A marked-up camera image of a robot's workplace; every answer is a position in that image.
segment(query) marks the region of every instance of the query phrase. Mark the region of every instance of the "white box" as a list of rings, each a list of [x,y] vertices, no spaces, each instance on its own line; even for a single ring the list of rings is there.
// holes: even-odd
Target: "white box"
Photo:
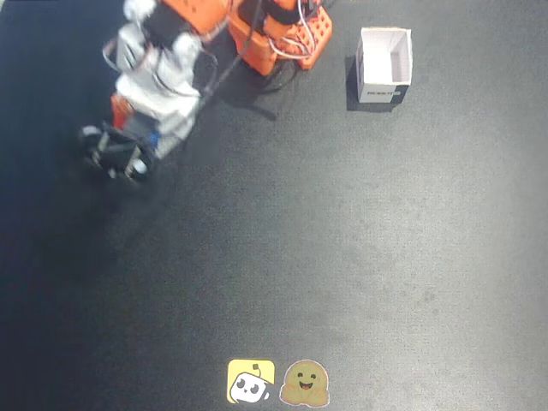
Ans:
[[[362,28],[356,73],[360,103],[401,103],[413,73],[411,30]]]

